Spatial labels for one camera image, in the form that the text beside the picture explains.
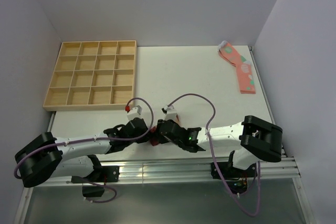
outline cable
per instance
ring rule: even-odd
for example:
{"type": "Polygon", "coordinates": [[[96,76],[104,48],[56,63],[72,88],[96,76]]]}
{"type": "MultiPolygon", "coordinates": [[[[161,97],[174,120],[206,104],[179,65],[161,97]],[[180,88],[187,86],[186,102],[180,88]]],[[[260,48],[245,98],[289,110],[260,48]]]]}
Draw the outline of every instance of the cable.
{"type": "Polygon", "coordinates": [[[205,125],[205,129],[206,129],[206,135],[209,139],[209,145],[210,145],[210,151],[211,151],[211,155],[212,155],[212,158],[213,158],[213,161],[214,161],[214,164],[215,164],[215,167],[217,169],[217,172],[226,188],[226,190],[228,191],[229,195],[232,197],[232,199],[234,200],[234,202],[238,205],[238,207],[241,209],[241,211],[243,211],[243,213],[245,213],[246,215],[250,216],[250,217],[255,217],[259,214],[259,209],[260,209],[260,161],[258,161],[258,198],[257,198],[257,207],[256,207],[256,211],[254,213],[250,213],[248,212],[238,201],[238,199],[236,198],[236,196],[232,193],[230,187],[228,186],[227,182],[225,181],[225,178],[221,172],[221,169],[219,169],[219,165],[217,163],[217,160],[216,160],[216,156],[215,156],[215,152],[214,152],[214,146],[213,146],[213,143],[212,143],[212,140],[211,140],[211,136],[210,136],[210,133],[209,133],[209,125],[211,123],[211,121],[213,120],[213,118],[215,117],[216,115],[216,108],[214,106],[214,104],[208,99],[208,98],[205,98],[204,96],[200,95],[200,94],[194,94],[194,93],[187,93],[187,94],[183,94],[179,97],[177,97],[174,101],[172,101],[170,104],[168,104],[168,106],[171,106],[173,105],[176,101],[178,101],[179,99],[183,98],[183,97],[186,97],[188,95],[192,95],[192,96],[195,96],[195,97],[199,97],[199,98],[202,98],[204,99],[205,101],[207,101],[212,109],[213,109],[213,115],[210,117],[210,119],[208,120],[208,122],[206,123],[205,125]]]}
{"type": "MultiPolygon", "coordinates": [[[[140,136],[137,136],[137,137],[133,137],[133,138],[119,138],[119,137],[98,137],[97,139],[94,139],[94,138],[86,138],[86,139],[80,139],[80,140],[75,140],[75,141],[71,141],[69,143],[66,143],[66,142],[61,142],[61,143],[54,143],[54,144],[48,144],[48,145],[45,145],[45,146],[42,146],[34,151],[32,151],[31,153],[27,154],[25,157],[23,157],[19,163],[17,163],[17,165],[15,166],[14,168],[14,177],[17,178],[17,179],[22,179],[21,176],[19,176],[17,174],[17,171],[19,170],[19,168],[22,166],[22,164],[30,157],[32,157],[33,155],[35,155],[36,153],[39,153],[45,149],[49,149],[49,148],[52,148],[52,147],[57,147],[57,146],[66,146],[67,144],[79,144],[79,143],[84,143],[84,142],[91,142],[91,141],[94,141],[94,140],[118,140],[118,141],[135,141],[135,140],[138,140],[144,136],[147,135],[147,133],[149,133],[149,131],[151,130],[152,126],[153,126],[153,123],[154,123],[154,112],[153,112],[153,109],[152,107],[150,106],[150,104],[144,100],[143,98],[140,98],[140,97],[135,97],[135,98],[132,98],[131,100],[129,100],[126,104],[126,106],[128,106],[130,104],[130,102],[134,101],[134,100],[140,100],[142,102],[144,102],[150,112],[151,112],[151,117],[152,117],[152,120],[151,120],[151,123],[150,123],[150,126],[148,127],[147,131],[145,133],[143,133],[142,135],[140,136]]],[[[90,202],[93,202],[93,203],[106,203],[106,202],[110,202],[112,200],[115,199],[115,197],[117,196],[117,191],[112,188],[112,187],[109,187],[109,186],[106,186],[106,185],[100,185],[100,184],[96,184],[94,182],[90,182],[88,181],[87,179],[84,179],[82,177],[78,177],[80,178],[82,181],[86,182],[86,183],[89,183],[89,184],[92,184],[92,185],[95,185],[95,186],[99,186],[99,187],[103,187],[103,188],[106,188],[106,189],[109,189],[109,190],[112,190],[114,191],[114,196],[111,198],[111,199],[108,199],[108,200],[102,200],[102,201],[98,201],[98,200],[92,200],[92,199],[88,199],[90,202]]]]}

